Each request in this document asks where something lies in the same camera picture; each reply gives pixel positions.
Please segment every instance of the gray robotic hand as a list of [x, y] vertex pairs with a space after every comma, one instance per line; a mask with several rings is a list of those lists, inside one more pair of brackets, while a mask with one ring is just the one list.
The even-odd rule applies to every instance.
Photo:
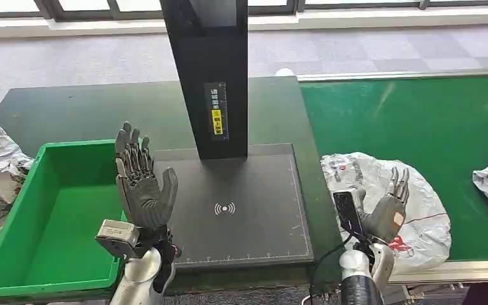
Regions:
[[392, 168], [388, 190], [371, 214], [363, 211], [365, 190], [358, 189], [360, 200], [355, 200], [355, 206], [362, 225], [373, 237], [385, 243], [390, 243], [396, 237], [405, 222], [405, 206], [409, 199], [408, 181], [408, 169], [403, 170], [403, 175], [399, 179], [397, 168]]
[[139, 129], [125, 122], [115, 141], [117, 188], [128, 222], [157, 230], [165, 227], [173, 212], [179, 182], [173, 168], [163, 174], [160, 190], [154, 160], [149, 152], [149, 137], [139, 144]]

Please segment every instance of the black cable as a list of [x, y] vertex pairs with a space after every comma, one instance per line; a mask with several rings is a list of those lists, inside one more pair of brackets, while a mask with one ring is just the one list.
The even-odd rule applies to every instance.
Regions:
[[345, 247], [345, 245], [347, 244], [347, 242], [349, 242], [349, 240], [351, 239], [351, 237], [353, 237], [353, 235], [349, 235], [349, 237], [347, 237], [342, 243], [338, 244], [337, 246], [335, 246], [332, 250], [328, 251], [327, 253], [325, 253], [323, 256], [321, 256], [321, 258], [319, 259], [319, 261], [317, 262], [317, 265], [315, 267], [315, 269], [311, 272], [310, 274], [310, 279], [309, 279], [309, 304], [310, 305], [313, 305], [313, 286], [315, 284], [315, 273], [317, 272], [317, 269], [319, 269], [319, 266], [321, 266], [321, 263], [332, 253], [338, 251], [341, 247]]

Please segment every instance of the robotic thumb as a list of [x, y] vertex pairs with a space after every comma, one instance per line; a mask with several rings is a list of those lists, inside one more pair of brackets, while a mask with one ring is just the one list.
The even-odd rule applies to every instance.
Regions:
[[170, 167], [163, 171], [163, 189], [161, 191], [161, 199], [166, 206], [172, 211], [177, 197], [177, 190], [179, 188], [179, 180], [175, 170]]

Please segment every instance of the black sensor device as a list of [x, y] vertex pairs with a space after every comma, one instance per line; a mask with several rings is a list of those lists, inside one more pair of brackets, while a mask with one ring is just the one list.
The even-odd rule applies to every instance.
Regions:
[[353, 193], [351, 191], [333, 192], [332, 199], [334, 200], [341, 227], [355, 236], [366, 236], [366, 232], [356, 212]]

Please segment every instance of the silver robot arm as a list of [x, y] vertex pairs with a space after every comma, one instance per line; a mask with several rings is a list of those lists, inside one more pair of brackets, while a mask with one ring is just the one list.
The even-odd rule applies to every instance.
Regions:
[[109, 305], [162, 305], [163, 293], [154, 291], [153, 283], [161, 268], [158, 250], [148, 250], [143, 258], [130, 259]]

